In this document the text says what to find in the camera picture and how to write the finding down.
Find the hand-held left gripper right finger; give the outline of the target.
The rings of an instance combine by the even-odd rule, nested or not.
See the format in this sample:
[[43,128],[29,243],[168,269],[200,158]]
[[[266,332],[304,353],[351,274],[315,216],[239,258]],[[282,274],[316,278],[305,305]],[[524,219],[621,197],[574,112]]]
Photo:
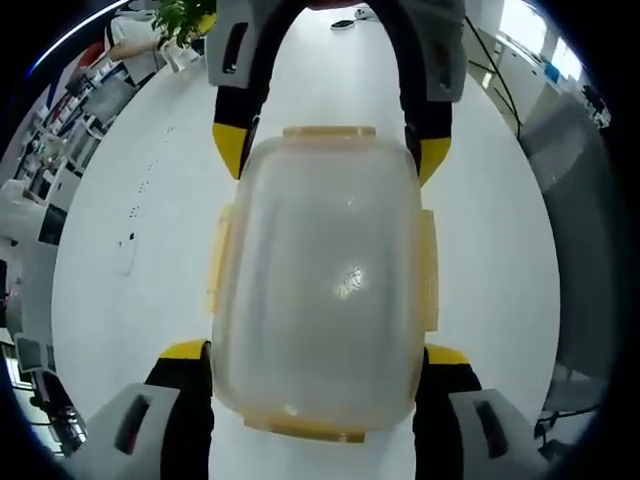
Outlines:
[[551,466],[528,419],[449,347],[424,347],[412,431],[417,479],[542,479]]

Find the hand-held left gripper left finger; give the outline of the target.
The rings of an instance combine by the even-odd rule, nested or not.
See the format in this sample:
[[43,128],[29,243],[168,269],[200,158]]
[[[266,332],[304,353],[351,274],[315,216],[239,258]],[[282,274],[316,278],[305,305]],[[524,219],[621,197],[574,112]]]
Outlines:
[[212,394],[211,342],[174,344],[89,420],[62,468],[71,479],[207,479]]

